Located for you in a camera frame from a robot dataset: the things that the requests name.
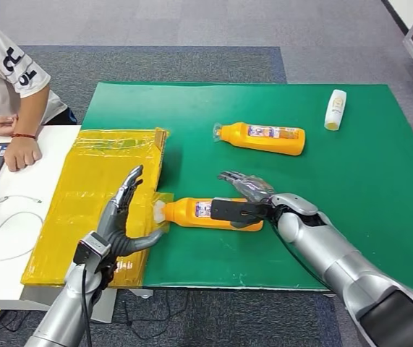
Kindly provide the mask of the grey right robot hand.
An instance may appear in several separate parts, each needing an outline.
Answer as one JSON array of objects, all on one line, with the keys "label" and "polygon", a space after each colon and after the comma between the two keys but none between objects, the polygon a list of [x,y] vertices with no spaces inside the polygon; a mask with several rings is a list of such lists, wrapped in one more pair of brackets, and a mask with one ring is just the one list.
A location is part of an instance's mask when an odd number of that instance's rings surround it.
[{"label": "grey right robot hand", "polygon": [[276,194],[273,187],[257,176],[238,171],[223,171],[217,178],[231,184],[250,202],[268,202]]}]

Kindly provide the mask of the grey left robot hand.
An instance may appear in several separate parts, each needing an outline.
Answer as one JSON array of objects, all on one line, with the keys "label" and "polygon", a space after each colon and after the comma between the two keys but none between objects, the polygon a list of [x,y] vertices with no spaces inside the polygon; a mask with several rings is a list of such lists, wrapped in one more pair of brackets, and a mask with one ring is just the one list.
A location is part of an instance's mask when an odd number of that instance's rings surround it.
[{"label": "grey left robot hand", "polygon": [[96,233],[111,245],[115,257],[126,257],[158,243],[164,232],[156,229],[148,236],[131,239],[126,235],[129,206],[137,186],[143,183],[143,166],[136,166],[105,207],[100,218]]}]

